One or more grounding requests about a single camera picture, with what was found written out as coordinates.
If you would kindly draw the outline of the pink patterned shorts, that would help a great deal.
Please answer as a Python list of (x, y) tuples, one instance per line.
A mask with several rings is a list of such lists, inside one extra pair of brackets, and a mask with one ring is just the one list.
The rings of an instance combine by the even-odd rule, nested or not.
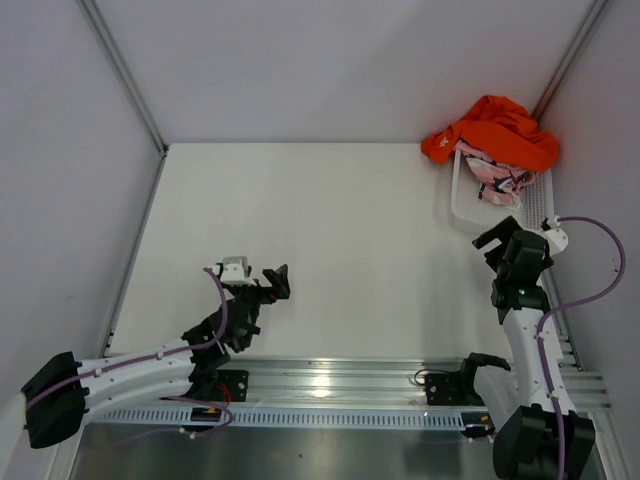
[(525, 168), (495, 161), (488, 153), (460, 140), (455, 150), (466, 161), (480, 187), (478, 198), (486, 203), (511, 210), (522, 208), (520, 194), (538, 174)]

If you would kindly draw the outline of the white plastic basket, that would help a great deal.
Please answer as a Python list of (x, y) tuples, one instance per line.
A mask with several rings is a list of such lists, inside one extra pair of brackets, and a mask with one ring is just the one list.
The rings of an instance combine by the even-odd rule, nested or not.
[(451, 222), (468, 233), (482, 233), (504, 218), (513, 216), (525, 228), (540, 226), (554, 215), (553, 186), (550, 171), (539, 175), (519, 193), (520, 206), (505, 207), (479, 198), (480, 182), (473, 175), (462, 153), (455, 151), (451, 182)]

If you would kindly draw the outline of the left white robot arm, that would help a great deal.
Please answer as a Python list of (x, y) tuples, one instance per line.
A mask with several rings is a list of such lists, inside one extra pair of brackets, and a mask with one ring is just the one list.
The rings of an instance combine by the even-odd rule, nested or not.
[(91, 420), (151, 400), (207, 401), (218, 370), (261, 332), (260, 309), (289, 299), (287, 265), (265, 269), (262, 285), (243, 257), (228, 257), (205, 273), (220, 305), (178, 339), (144, 352), (79, 360), (70, 351), (49, 359), (21, 389), (24, 428), (33, 449), (57, 445)]

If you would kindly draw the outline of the orange shorts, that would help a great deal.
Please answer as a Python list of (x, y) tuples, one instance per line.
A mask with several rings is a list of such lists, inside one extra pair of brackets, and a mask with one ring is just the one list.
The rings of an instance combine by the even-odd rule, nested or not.
[(559, 157), (555, 136), (539, 128), (521, 105), (504, 96), (485, 95), (460, 119), (421, 141), (424, 155), (444, 164), (463, 141), (502, 164), (533, 172), (550, 169)]

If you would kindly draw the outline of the aluminium mounting rail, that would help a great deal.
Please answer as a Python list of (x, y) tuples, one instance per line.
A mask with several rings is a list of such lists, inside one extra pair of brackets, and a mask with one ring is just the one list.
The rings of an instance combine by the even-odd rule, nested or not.
[(225, 370), (246, 370), (247, 406), (418, 409), (427, 405), (416, 383), (419, 360), (236, 358)]

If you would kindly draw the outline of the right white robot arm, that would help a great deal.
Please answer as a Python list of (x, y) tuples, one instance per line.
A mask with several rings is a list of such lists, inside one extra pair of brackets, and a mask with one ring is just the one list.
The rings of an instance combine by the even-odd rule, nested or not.
[[(487, 248), (496, 241), (494, 248)], [(472, 242), (487, 249), (495, 274), (491, 303), (512, 359), (469, 356), (456, 380), (458, 395), (483, 402), (495, 428), (493, 467), (500, 479), (578, 479), (595, 445), (593, 422), (578, 414), (553, 351), (558, 337), (549, 317), (541, 274), (553, 264), (546, 234), (507, 217)]]

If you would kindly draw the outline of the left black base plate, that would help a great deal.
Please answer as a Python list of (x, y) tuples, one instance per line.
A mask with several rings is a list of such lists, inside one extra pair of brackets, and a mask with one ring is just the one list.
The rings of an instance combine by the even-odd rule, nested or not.
[(218, 370), (213, 377), (194, 383), (186, 397), (222, 403), (245, 402), (249, 376), (247, 370)]

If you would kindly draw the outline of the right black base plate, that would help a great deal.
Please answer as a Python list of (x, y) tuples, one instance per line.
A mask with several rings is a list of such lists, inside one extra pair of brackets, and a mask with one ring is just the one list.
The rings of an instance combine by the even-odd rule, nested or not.
[(421, 387), (430, 406), (483, 406), (484, 402), (461, 371), (419, 370), (414, 383)]

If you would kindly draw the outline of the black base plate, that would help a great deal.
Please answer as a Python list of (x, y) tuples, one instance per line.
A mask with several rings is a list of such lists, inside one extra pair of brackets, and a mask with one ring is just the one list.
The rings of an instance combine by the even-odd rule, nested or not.
[(186, 397), (222, 403), (245, 402), (249, 376), (247, 370), (218, 370), (213, 377), (194, 383)]
[(461, 371), (419, 370), (414, 383), (421, 387), (430, 406), (483, 406), (484, 402)]

